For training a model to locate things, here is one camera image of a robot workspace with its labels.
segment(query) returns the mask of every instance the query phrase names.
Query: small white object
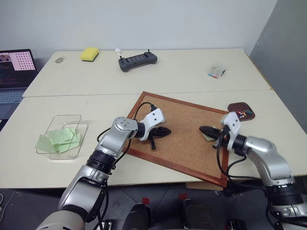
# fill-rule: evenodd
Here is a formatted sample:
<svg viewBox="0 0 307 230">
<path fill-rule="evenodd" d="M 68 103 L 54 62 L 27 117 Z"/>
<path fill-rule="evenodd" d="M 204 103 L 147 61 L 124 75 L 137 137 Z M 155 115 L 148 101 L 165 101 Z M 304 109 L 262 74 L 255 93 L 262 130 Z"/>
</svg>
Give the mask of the small white object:
<svg viewBox="0 0 307 230">
<path fill-rule="evenodd" d="M 165 122 L 165 118 L 161 109 L 155 109 L 151 113 L 147 114 L 146 117 L 140 122 L 144 123 L 145 125 L 145 133 L 140 140 L 146 140 L 149 132 L 159 123 Z"/>
<path fill-rule="evenodd" d="M 120 48 L 116 48 L 116 49 L 115 49 L 115 52 L 117 52 L 117 54 L 120 55 L 120 54 L 121 54 Z"/>
<path fill-rule="evenodd" d="M 241 122 L 235 112 L 230 112 L 221 119 L 221 124 L 224 126 L 228 126 L 230 129 L 230 138 L 227 146 L 227 149 L 230 151 L 237 135 L 239 134 Z"/>
</svg>

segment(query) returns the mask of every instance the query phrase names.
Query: gray floor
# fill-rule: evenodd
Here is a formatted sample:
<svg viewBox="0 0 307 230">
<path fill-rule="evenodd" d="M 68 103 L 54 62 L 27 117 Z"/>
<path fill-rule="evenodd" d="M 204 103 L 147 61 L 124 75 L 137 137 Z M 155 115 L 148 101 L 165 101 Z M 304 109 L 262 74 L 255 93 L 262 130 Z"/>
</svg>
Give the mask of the gray floor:
<svg viewBox="0 0 307 230">
<path fill-rule="evenodd" d="M 227 219 L 244 219 L 248 230 L 271 229 L 265 218 L 266 200 L 260 191 L 250 191 L 224 197 L 222 192 L 186 189 L 183 184 L 164 184 L 146 186 L 110 187 L 110 202 L 106 219 L 114 221 L 113 230 L 120 230 L 130 209 L 142 201 L 150 199 L 151 230 L 182 228 L 179 218 L 179 195 L 184 194 L 206 205 L 218 230 L 225 227 Z M 4 207 L 13 194 L 13 190 L 0 189 L 4 194 Z M 8 204 L 1 230 L 34 230 L 51 212 L 57 210 L 59 198 L 15 192 Z M 96 221 L 86 224 L 91 230 Z"/>
</svg>

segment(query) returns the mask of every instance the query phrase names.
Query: white table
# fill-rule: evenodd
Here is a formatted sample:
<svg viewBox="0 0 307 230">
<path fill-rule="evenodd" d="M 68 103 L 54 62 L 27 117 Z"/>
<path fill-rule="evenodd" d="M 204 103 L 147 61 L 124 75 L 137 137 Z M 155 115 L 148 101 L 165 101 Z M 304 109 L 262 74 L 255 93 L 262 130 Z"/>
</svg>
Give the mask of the white table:
<svg viewBox="0 0 307 230">
<path fill-rule="evenodd" d="M 143 51 L 124 51 L 123 57 Z M 122 72 L 115 51 L 100 51 L 94 62 L 82 62 L 81 52 L 56 52 L 24 93 L 24 97 L 97 94 L 213 92 L 270 89 L 243 49 L 153 50 L 158 61 Z M 61 63 L 55 60 L 63 57 Z M 227 70 L 216 80 L 210 67 Z"/>
<path fill-rule="evenodd" d="M 163 95 L 222 110 L 227 110 L 230 103 L 248 103 L 256 117 L 242 123 L 241 134 L 271 140 L 278 152 L 289 162 L 294 175 L 307 174 L 307 135 L 274 91 Z M 139 94 L 24 98 L 0 132 L 0 187 L 66 187 L 93 152 L 97 144 L 96 136 L 110 127 L 114 118 L 126 116 L 138 97 Z M 34 149 L 39 134 L 44 134 L 52 117 L 60 114 L 81 114 L 89 124 L 79 156 L 75 160 L 52 161 L 36 154 Z M 236 155 L 230 153 L 229 163 L 237 159 Z M 250 161 L 234 166 L 231 173 L 258 176 Z M 127 155 L 118 163 L 108 183 L 115 185 L 187 181 L 198 179 Z"/>
</svg>

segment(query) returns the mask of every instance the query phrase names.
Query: yellow sponge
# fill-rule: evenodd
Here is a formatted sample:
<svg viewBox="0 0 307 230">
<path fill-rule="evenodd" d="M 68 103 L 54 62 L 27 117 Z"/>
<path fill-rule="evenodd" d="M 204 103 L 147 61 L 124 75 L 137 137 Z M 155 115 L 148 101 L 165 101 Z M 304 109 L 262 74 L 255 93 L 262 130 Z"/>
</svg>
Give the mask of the yellow sponge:
<svg viewBox="0 0 307 230">
<path fill-rule="evenodd" d="M 87 47 L 83 53 L 81 54 L 82 61 L 94 61 L 94 59 L 99 54 L 98 48 L 95 47 Z"/>
</svg>

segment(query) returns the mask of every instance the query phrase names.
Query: laptop keyboard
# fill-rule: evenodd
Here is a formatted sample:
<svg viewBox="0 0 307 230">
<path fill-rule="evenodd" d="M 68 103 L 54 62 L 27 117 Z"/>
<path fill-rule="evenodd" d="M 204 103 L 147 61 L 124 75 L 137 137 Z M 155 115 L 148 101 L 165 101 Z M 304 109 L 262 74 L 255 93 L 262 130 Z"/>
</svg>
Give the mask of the laptop keyboard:
<svg viewBox="0 0 307 230">
<path fill-rule="evenodd" d="M 20 103 L 24 91 L 0 92 L 0 104 Z"/>
</svg>

